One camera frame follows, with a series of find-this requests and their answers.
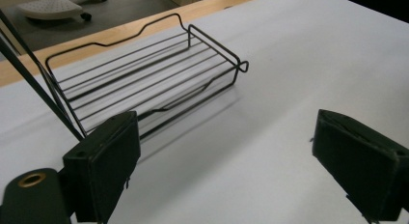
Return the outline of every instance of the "wire rack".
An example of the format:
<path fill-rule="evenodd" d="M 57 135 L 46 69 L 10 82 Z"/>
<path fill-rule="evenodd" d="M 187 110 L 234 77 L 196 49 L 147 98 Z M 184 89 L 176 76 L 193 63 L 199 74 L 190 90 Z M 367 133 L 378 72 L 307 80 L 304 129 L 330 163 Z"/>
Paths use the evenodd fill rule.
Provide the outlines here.
<path fill-rule="evenodd" d="M 146 38 L 132 45 L 108 50 L 73 66 L 51 70 L 54 58 L 90 46 L 109 47 L 134 38 L 151 25 L 175 17 L 179 26 L 164 32 L 160 40 Z M 60 108 L 84 136 L 108 118 L 136 110 L 140 138 L 199 107 L 234 84 L 249 63 L 179 14 L 146 24 L 136 35 L 102 44 L 90 42 L 56 53 L 45 62 L 51 87 Z"/>

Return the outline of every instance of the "floor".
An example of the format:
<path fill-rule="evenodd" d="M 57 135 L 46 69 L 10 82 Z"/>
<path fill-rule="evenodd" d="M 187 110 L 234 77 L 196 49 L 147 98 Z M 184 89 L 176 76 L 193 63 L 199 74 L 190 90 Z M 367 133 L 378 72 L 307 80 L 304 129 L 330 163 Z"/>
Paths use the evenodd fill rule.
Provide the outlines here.
<path fill-rule="evenodd" d="M 84 21 L 80 16 L 52 21 L 30 20 L 16 7 L 4 9 L 21 37 L 32 50 L 77 39 L 127 22 L 158 14 L 177 7 L 171 0 L 72 0 L 93 16 Z"/>

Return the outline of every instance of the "white table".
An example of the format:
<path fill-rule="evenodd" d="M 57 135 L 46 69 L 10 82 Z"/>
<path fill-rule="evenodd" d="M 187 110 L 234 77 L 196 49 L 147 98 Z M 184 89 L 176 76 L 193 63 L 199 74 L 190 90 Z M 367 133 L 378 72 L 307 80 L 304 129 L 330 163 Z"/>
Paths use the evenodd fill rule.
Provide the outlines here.
<path fill-rule="evenodd" d="M 367 223 L 310 139 L 323 108 L 409 146 L 409 25 L 345 0 L 256 0 L 193 23 L 250 71 L 143 143 L 110 223 Z M 61 169 L 76 139 L 28 85 L 0 101 L 0 188 Z"/>

